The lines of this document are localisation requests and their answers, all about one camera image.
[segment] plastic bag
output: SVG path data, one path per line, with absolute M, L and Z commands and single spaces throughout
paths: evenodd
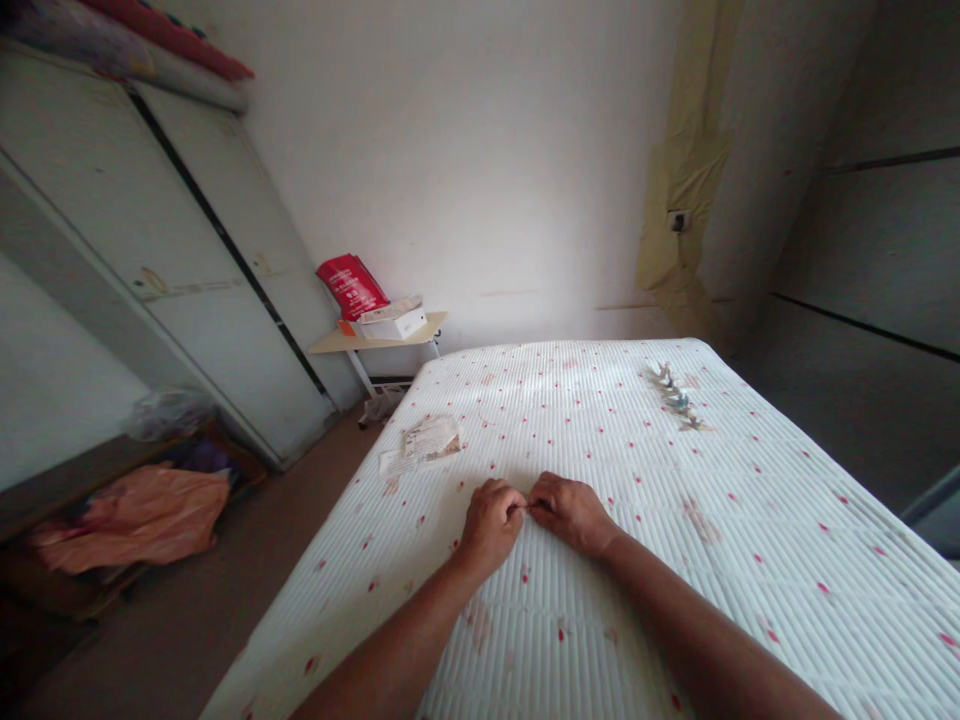
M 355 322 L 365 312 L 389 305 L 386 294 L 356 255 L 341 255 L 317 268 L 317 277 L 326 283 L 340 304 L 344 320 Z
M 140 398 L 123 421 L 134 440 L 155 442 L 189 437 L 213 414 L 213 400 L 190 388 L 165 388 Z
M 51 570 L 166 565 L 213 547 L 230 489 L 222 474 L 145 465 L 96 493 L 79 522 L 49 520 L 27 542 Z
M 385 422 L 388 417 L 393 415 L 393 411 L 403 401 L 406 390 L 399 385 L 385 385 L 380 388 L 382 392 L 379 395 L 367 400 L 363 404 L 363 423 L 366 425 L 371 422 Z

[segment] white wardrobe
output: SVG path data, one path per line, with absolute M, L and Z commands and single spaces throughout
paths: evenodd
M 204 389 L 281 467 L 360 399 L 304 351 L 334 313 L 233 114 L 6 48 L 0 149 L 0 251 L 147 387 Z

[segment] door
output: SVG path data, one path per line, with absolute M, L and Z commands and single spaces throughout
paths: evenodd
M 334 408 L 123 89 L 13 53 L 0 86 L 5 152 L 279 461 L 296 457 Z
M 334 403 L 353 407 L 364 391 L 344 353 L 306 353 L 336 327 L 336 317 L 236 116 L 149 85 L 137 88 Z

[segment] hand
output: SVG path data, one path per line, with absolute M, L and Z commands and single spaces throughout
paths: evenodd
M 550 472 L 530 492 L 530 514 L 577 552 L 599 557 L 622 530 L 607 515 L 593 488 Z
M 486 580 L 507 559 L 523 527 L 527 499 L 502 479 L 473 491 L 455 557 Z

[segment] white mattress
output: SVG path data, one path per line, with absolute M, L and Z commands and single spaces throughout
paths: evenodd
M 667 361 L 713 430 L 682 432 L 663 409 L 653 376 Z M 443 414 L 460 422 L 460 458 L 391 494 L 380 453 Z M 526 492 L 542 470 L 593 486 L 842 714 L 960 716 L 960 574 L 686 339 L 504 345 L 425 365 L 203 717 L 287 717 L 448 557 L 473 487 L 497 476 Z M 680 714 L 689 702 L 623 597 L 528 518 L 417 717 Z

